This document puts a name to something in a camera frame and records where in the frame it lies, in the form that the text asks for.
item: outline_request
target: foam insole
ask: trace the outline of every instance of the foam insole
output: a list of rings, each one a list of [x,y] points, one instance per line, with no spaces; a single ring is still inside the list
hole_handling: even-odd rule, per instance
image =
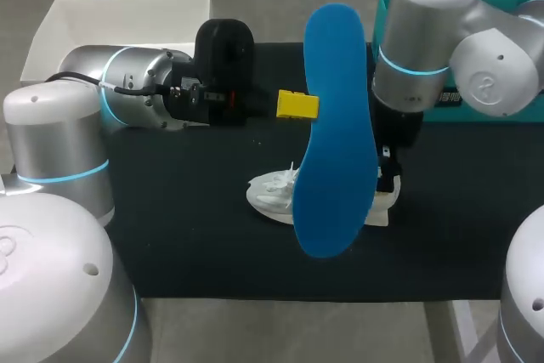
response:
[[[354,241],[377,185],[365,33],[357,12],[327,4],[312,14],[304,66],[309,94],[320,98],[320,107],[294,186],[293,223],[308,255],[332,257]]]

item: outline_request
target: black cable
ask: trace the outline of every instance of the black cable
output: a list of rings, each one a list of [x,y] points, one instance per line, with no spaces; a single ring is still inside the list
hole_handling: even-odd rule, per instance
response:
[[[99,87],[101,83],[101,81],[97,80],[96,78],[92,78],[84,74],[80,74],[79,72],[73,72],[73,71],[58,72],[56,74],[53,74],[47,80],[45,80],[45,82],[52,82],[52,81],[60,80],[62,78],[76,78],[77,80],[90,82],[91,84],[96,85],[97,87]],[[169,91],[169,89],[170,88],[166,89],[164,87],[157,87],[155,84],[149,85],[147,87],[143,87],[142,89],[126,89],[122,87],[113,88],[113,90],[118,94],[132,95],[132,96],[163,94],[166,91]]]

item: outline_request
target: white shoe sole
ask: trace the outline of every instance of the white shoe sole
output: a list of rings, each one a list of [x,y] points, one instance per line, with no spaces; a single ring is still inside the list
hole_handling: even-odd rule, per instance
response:
[[[400,176],[394,177],[394,191],[392,193],[377,193],[374,196],[374,202],[368,215],[366,216],[365,225],[372,225],[375,227],[386,227],[389,225],[388,210],[395,204],[400,193]],[[253,204],[247,200],[252,207],[259,213],[268,218],[278,221],[283,224],[293,225],[292,214],[280,214],[267,212],[261,208],[253,206]]]

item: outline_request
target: teal box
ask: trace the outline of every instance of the teal box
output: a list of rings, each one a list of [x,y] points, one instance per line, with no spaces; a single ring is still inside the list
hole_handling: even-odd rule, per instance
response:
[[[505,12],[513,12],[521,3],[529,0],[483,0]],[[372,52],[374,60],[377,58],[378,46],[383,40],[385,20],[388,14],[389,0],[378,0],[376,20],[374,21],[374,33],[372,35]],[[452,75],[445,86],[454,88],[455,82]],[[491,117],[473,110],[467,104],[462,103],[455,107],[437,107],[425,112],[426,122],[544,122],[544,95],[539,95],[529,106],[518,114],[507,117]]]

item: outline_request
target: gray floor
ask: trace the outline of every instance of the gray floor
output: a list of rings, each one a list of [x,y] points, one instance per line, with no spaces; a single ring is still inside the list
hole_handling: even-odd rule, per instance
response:
[[[53,0],[0,0],[0,96],[18,86],[32,35]],[[257,41],[297,41],[322,3],[356,7],[372,30],[376,0],[212,0],[217,17],[244,20]],[[0,171],[12,165],[0,126]],[[419,303],[332,304],[224,300],[147,300],[154,362],[256,363],[432,361]],[[479,332],[496,303],[472,303]]]

